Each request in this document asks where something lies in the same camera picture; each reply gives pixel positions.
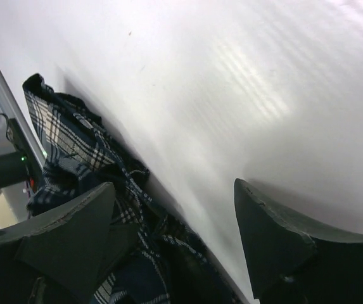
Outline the navy plaid pleated skirt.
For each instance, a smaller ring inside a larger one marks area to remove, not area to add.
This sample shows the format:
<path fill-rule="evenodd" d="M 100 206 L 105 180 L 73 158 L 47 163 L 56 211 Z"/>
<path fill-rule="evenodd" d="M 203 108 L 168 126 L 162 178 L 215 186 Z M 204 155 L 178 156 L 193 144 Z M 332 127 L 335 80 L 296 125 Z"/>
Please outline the navy plaid pleated skirt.
<path fill-rule="evenodd" d="M 16 259 L 29 303 L 238 303 L 201 239 L 144 190 L 148 169 L 84 102 L 35 74 L 23 83 L 46 150 L 27 204 L 37 232 Z"/>

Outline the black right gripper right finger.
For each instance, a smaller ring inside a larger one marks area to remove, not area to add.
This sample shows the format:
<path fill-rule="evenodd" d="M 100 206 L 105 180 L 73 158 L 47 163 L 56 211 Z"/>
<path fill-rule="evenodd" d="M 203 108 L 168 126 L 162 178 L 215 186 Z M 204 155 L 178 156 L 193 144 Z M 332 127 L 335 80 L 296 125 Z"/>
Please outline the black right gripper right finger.
<path fill-rule="evenodd" d="M 324 224 L 234 182 L 253 297 L 261 303 L 363 303 L 363 234 Z"/>

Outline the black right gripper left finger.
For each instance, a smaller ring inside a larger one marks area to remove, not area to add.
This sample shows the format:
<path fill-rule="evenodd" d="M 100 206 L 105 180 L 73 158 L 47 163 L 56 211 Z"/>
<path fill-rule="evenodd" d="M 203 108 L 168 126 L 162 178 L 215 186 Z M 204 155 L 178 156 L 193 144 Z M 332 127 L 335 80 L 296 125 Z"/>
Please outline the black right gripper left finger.
<path fill-rule="evenodd" d="M 108 182 L 0 229 L 0 303 L 89 303 L 137 244 L 136 224 L 113 224 Z"/>

